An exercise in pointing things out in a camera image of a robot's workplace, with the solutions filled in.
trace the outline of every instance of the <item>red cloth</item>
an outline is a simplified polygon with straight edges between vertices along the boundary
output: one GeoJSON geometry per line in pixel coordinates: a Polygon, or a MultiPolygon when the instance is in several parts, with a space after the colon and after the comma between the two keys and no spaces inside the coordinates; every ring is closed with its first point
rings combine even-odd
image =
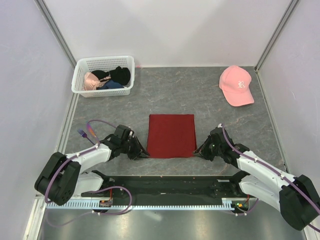
{"type": "Polygon", "coordinates": [[[151,158],[188,158],[197,149],[193,114],[151,114],[147,152],[151,158]]]}

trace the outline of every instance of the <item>plastic basket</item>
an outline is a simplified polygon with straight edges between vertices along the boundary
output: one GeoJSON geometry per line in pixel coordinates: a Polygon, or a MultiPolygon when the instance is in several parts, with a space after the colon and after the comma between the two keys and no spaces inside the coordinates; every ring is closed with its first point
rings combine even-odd
{"type": "Polygon", "coordinates": [[[75,94],[81,94],[85,98],[124,96],[129,95],[135,82],[135,61],[132,56],[100,56],[87,57],[80,59],[75,66],[71,90],[75,94]],[[103,70],[108,72],[116,67],[128,68],[131,73],[131,79],[127,86],[119,89],[90,90],[85,91],[85,74],[94,70],[103,70]]]}

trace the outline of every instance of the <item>pink cap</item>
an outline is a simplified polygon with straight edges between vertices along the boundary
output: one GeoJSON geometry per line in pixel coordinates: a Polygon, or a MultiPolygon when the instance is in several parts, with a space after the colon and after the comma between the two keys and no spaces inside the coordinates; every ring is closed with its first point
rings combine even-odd
{"type": "Polygon", "coordinates": [[[255,102],[249,89],[250,82],[250,74],[243,68],[233,65],[221,74],[219,88],[231,106],[239,107],[255,102]]]}

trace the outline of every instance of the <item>white wall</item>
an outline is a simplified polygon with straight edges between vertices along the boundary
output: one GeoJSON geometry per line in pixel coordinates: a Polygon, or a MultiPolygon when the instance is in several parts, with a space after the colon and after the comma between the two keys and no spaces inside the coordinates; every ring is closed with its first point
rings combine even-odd
{"type": "Polygon", "coordinates": [[[260,75],[290,172],[320,193],[319,12],[318,0],[300,1],[260,75]]]}
{"type": "Polygon", "coordinates": [[[290,0],[45,0],[77,60],[253,66],[290,0]]]}
{"type": "Polygon", "coordinates": [[[0,233],[23,237],[34,183],[58,143],[73,69],[33,0],[1,0],[0,233]]]}

